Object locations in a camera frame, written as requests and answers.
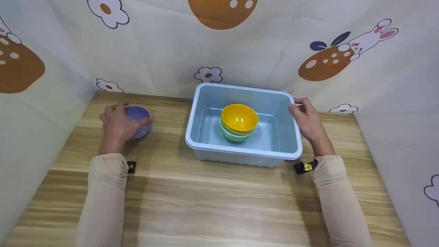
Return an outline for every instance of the left hand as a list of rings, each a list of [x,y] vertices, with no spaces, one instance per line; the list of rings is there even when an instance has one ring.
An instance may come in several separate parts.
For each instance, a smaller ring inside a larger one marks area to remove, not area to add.
[[[131,119],[124,110],[128,104],[128,101],[122,101],[115,105],[108,105],[105,107],[105,112],[99,115],[104,123],[104,136],[99,148],[99,155],[122,153],[126,141],[134,136],[140,128],[154,121],[149,117],[140,120]]]

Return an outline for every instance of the bowl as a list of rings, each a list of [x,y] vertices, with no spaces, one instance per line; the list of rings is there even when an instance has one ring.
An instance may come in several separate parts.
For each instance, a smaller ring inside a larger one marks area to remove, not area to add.
[[[143,119],[145,117],[151,117],[149,111],[146,108],[139,105],[130,105],[125,107],[124,110],[125,110],[125,114],[134,120]],[[143,126],[136,134],[134,134],[134,136],[130,138],[130,140],[140,139],[146,136],[146,134],[148,134],[150,130],[151,130],[150,124],[147,126]]]
[[[224,137],[231,142],[243,142],[249,138],[249,137],[246,137],[246,138],[242,138],[242,139],[235,139],[235,138],[228,137],[226,135],[224,135]]]
[[[221,112],[221,120],[231,131],[246,134],[251,132],[258,125],[258,115],[256,112],[241,104],[226,106]]]
[[[223,129],[223,131],[227,131],[228,133],[235,135],[235,136],[238,136],[238,137],[246,137],[248,135],[251,135],[255,131],[255,130],[252,130],[252,131],[245,133],[245,134],[236,133],[236,132],[230,130],[229,128],[227,128],[227,126],[224,125],[222,120],[221,120],[221,128]]]
[[[234,134],[228,132],[226,129],[224,129],[224,127],[222,125],[221,125],[221,130],[223,131],[223,135],[228,136],[228,137],[233,138],[233,139],[246,139],[250,135],[252,135],[252,133],[249,133],[247,135],[234,135]]]

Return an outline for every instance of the stack of bowls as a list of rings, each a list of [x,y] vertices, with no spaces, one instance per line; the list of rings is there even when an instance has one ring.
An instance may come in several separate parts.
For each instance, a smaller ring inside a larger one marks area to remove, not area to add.
[[[241,104],[226,106],[221,112],[221,130],[226,139],[232,142],[247,140],[258,125],[256,112]]]

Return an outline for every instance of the purple bowl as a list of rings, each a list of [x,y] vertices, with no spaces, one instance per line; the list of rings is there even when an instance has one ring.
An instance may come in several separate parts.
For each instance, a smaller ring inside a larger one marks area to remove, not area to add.
[[[130,118],[138,120],[145,117],[151,117],[151,114],[149,113],[146,108],[138,106],[138,105],[131,105],[124,108],[125,114],[128,115]],[[130,138],[130,140],[135,140],[144,137],[146,134],[148,134],[149,130],[151,129],[151,125],[143,126],[133,137]]]

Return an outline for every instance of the container rim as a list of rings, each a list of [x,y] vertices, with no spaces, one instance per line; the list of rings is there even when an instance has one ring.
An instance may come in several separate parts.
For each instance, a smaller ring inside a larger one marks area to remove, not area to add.
[[[250,91],[258,91],[258,92],[266,92],[266,93],[272,93],[272,94],[282,94],[287,96],[290,99],[290,102],[294,104],[294,98],[291,96],[291,94],[282,92],[282,91],[274,91],[274,90],[267,90],[267,89],[258,89],[258,88],[252,88],[252,87],[240,87],[240,86],[232,86],[232,85],[226,85],[226,84],[211,84],[211,83],[202,83],[197,86],[197,89],[195,90],[195,96],[194,101],[192,102],[192,108],[191,108],[191,114],[189,115],[189,123],[187,125],[186,129],[186,135],[185,135],[185,141],[186,144],[197,150],[205,150],[205,151],[217,151],[217,152],[227,152],[227,153],[235,153],[235,154],[247,154],[247,155],[253,155],[253,156],[259,156],[259,157],[272,157],[277,159],[285,159],[285,160],[295,160],[299,158],[303,152],[302,147],[302,138],[299,134],[299,126],[297,125],[296,120],[293,117],[294,121],[294,129],[296,133],[296,142],[297,142],[297,150],[294,153],[286,153],[286,152],[276,152],[276,151],[262,151],[262,150],[254,150],[254,149],[246,149],[246,148],[237,148],[237,147],[229,147],[229,146],[222,146],[222,145],[214,145],[214,144],[206,144],[206,143],[199,143],[195,142],[191,138],[191,132],[192,132],[192,123],[195,117],[195,110],[198,103],[198,95],[200,94],[200,90],[202,87],[226,87],[226,88],[235,88],[235,89],[245,89]]]

